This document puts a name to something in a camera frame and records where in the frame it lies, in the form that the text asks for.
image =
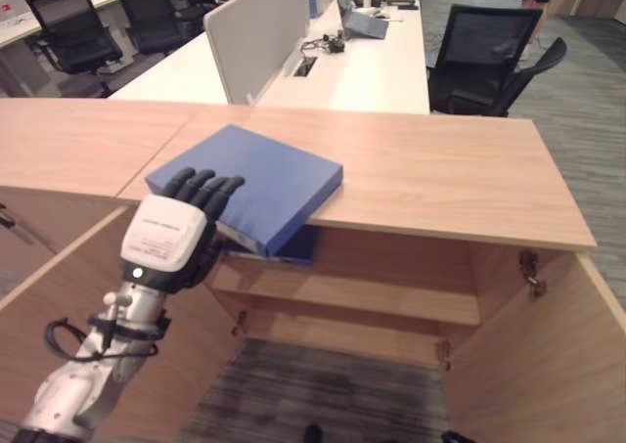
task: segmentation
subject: blue binder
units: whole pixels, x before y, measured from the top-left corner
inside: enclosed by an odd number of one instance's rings
[[[184,167],[246,178],[220,217],[218,229],[264,257],[276,254],[343,178],[343,167],[336,162],[236,125],[172,159],[146,182],[158,194]]]

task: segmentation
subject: desk leg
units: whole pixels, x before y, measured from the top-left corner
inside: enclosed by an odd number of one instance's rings
[[[0,49],[0,87],[11,97],[61,96],[23,40]]]

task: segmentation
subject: black cable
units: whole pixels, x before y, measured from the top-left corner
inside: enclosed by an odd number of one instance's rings
[[[307,59],[308,57],[304,54],[305,50],[324,50],[326,52],[330,52],[330,44],[331,41],[333,40],[337,40],[339,39],[339,37],[335,36],[335,35],[324,35],[323,37],[319,38],[319,39],[314,39],[314,40],[308,40],[306,42],[302,42],[302,45],[300,45],[300,53],[302,54],[302,56]]]
[[[106,360],[108,358],[147,358],[154,357],[158,353],[158,347],[153,343],[151,349],[147,353],[113,353],[110,355],[106,355],[105,351],[103,352],[94,352],[90,357],[75,357],[73,355],[65,352],[63,347],[59,345],[57,342],[57,338],[55,337],[55,329],[63,328],[73,337],[78,340],[78,343],[82,344],[82,342],[87,338],[87,334],[81,331],[76,326],[73,326],[67,321],[67,318],[62,318],[58,321],[53,321],[52,323],[46,326],[46,331],[44,332],[44,341],[46,342],[46,346],[48,349],[57,357],[62,358],[64,360],[69,360],[72,362],[78,363],[90,363],[90,362],[98,362],[100,360]]]

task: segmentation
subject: cable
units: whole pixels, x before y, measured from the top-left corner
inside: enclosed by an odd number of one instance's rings
[[[320,39],[308,40],[306,42],[302,42],[300,45],[300,53],[304,59],[308,59],[305,50],[324,50],[329,54],[336,54],[343,52],[345,48],[345,43],[343,42],[343,38],[337,35],[328,35],[324,34]]]
[[[147,358],[154,357],[158,353],[158,347],[153,343],[151,349],[147,353],[114,353],[111,355],[105,355],[106,350],[102,352],[94,352],[90,357],[75,357],[73,355],[65,352],[63,347],[59,345],[57,342],[57,338],[55,337],[55,329],[63,328],[73,337],[78,340],[78,343],[81,343],[87,338],[87,334],[81,331],[76,326],[73,326],[67,321],[67,318],[62,318],[58,321],[53,321],[52,323],[46,326],[46,331],[44,332],[44,341],[46,345],[50,349],[50,351],[59,358],[64,360],[70,360],[72,362],[79,363],[90,363],[90,362],[98,362],[100,360],[106,360],[108,358]]]

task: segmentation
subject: cabinet hinge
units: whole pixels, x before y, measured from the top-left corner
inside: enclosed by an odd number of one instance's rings
[[[532,250],[523,250],[519,253],[519,269],[521,276],[528,285],[530,299],[535,300],[548,292],[548,284],[537,279],[539,257]]]
[[[450,340],[444,338],[437,343],[437,359],[439,360],[439,368],[444,372],[452,370],[452,361],[450,355],[452,354],[452,345]]]
[[[239,312],[237,316],[237,325],[231,329],[231,335],[236,337],[239,334],[239,331],[244,331],[244,325],[246,324],[247,319],[247,311],[242,310]]]

